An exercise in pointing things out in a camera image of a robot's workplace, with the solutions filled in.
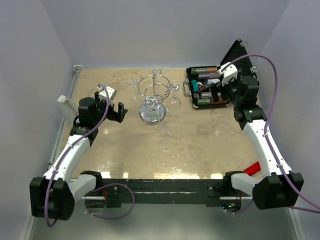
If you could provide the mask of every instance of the black battery holder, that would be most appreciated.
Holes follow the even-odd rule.
[[[198,101],[197,98],[195,97],[195,92],[194,92],[194,88],[192,85],[192,81],[196,80],[197,82],[201,82],[204,84],[205,80],[202,79],[198,79],[198,74],[192,74],[191,73],[191,69],[193,68],[212,68],[212,67],[217,67],[219,69],[220,66],[231,62],[232,60],[246,55],[247,50],[245,48],[245,44],[243,43],[243,41],[241,39],[237,39],[233,45],[231,46],[231,48],[229,49],[229,51],[227,52],[227,54],[224,56],[224,58],[222,59],[222,61],[220,62],[219,65],[211,65],[211,66],[192,66],[192,67],[188,67],[186,69],[186,77],[188,79],[188,84],[189,84],[189,89],[191,92],[191,98],[192,98],[192,106],[194,109],[215,109],[215,108],[224,108],[226,106],[229,105],[229,101],[227,100],[220,100],[218,102],[214,102],[211,104],[207,104],[207,105],[198,105]],[[238,70],[238,75],[237,78],[240,79],[242,76],[251,76],[254,78],[257,78],[256,73],[253,71],[253,65],[250,61],[250,59],[244,58],[238,62],[236,62],[234,64]],[[202,91],[203,93],[205,92],[210,92],[210,89],[207,88],[205,90]]]

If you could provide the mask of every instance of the black base bar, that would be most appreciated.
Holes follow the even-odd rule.
[[[134,194],[136,204],[203,204],[221,206],[220,197],[236,197],[234,189],[221,192],[222,179],[115,179],[104,178],[107,184],[127,185]],[[119,208],[132,203],[130,192],[122,186],[110,186],[107,191],[107,208]],[[103,192],[89,193],[86,197],[103,197]]]

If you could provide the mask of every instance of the tabletop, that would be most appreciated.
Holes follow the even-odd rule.
[[[124,103],[128,112],[122,123],[102,123],[98,136],[74,171],[74,178],[91,170],[101,172],[104,178],[220,179],[225,172],[242,171],[258,161],[251,142],[234,119],[232,105],[195,110],[191,98],[180,90],[176,93],[181,100],[178,111],[167,113],[158,125],[145,124],[139,117],[143,97],[128,82],[151,74],[152,69],[81,71],[73,93],[77,104],[81,98],[94,97],[97,85],[103,84],[117,90],[115,106]],[[182,85],[186,70],[163,69],[162,75]],[[62,146],[70,128],[65,130]]]

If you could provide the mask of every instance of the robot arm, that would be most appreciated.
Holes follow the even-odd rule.
[[[82,172],[76,181],[70,182],[70,179],[79,161],[98,135],[98,129],[94,130],[94,128],[104,116],[106,104],[109,104],[106,118],[111,121],[121,123],[128,111],[119,102],[118,112],[115,112],[113,99],[117,92],[111,87],[106,87],[106,90],[109,101],[107,101],[107,95],[103,88],[99,88],[99,91],[94,94],[94,98],[82,98],[79,101],[78,109],[74,109],[74,104],[66,97],[62,96],[58,99],[61,112],[67,122],[72,121],[73,126],[67,144],[55,163],[42,177],[35,177],[30,183],[31,212],[34,217],[44,217],[46,190],[51,178],[52,188],[48,201],[48,217],[51,219],[69,219],[75,203],[85,194],[102,185],[101,174],[94,171]]]
[[[228,186],[252,196],[259,209],[293,206],[298,195],[285,180],[265,138],[264,127],[267,117],[262,108],[257,105],[259,82],[252,76],[239,77],[237,68],[233,64],[224,69],[228,64],[220,67],[218,71],[220,81],[210,90],[212,95],[220,92],[224,100],[229,100],[234,105],[234,118],[252,142],[264,178],[258,181],[243,172],[230,172],[224,178],[224,187]],[[285,173],[300,191],[304,183],[302,175],[293,173],[281,156],[269,127],[267,134]]]

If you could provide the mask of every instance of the white wall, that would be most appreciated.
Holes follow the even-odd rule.
[[[0,235],[17,240],[49,162],[73,66],[40,0],[0,2]]]
[[[101,214],[113,217],[129,207],[123,204],[117,211],[105,209]],[[252,206],[231,216],[220,207],[205,205],[136,204],[128,216],[116,221],[84,212],[81,200],[68,221],[52,228],[37,218],[30,240],[302,240],[296,239],[286,208],[261,211]]]
[[[320,204],[320,1],[291,0],[262,53],[279,74],[272,134],[286,161],[304,178],[302,192]],[[260,66],[260,97],[270,108],[274,88],[271,67]],[[309,207],[303,200],[299,206]],[[307,239],[319,239],[320,215],[300,212]]]
[[[74,64],[219,63],[238,38],[260,52],[289,0],[41,0]]]

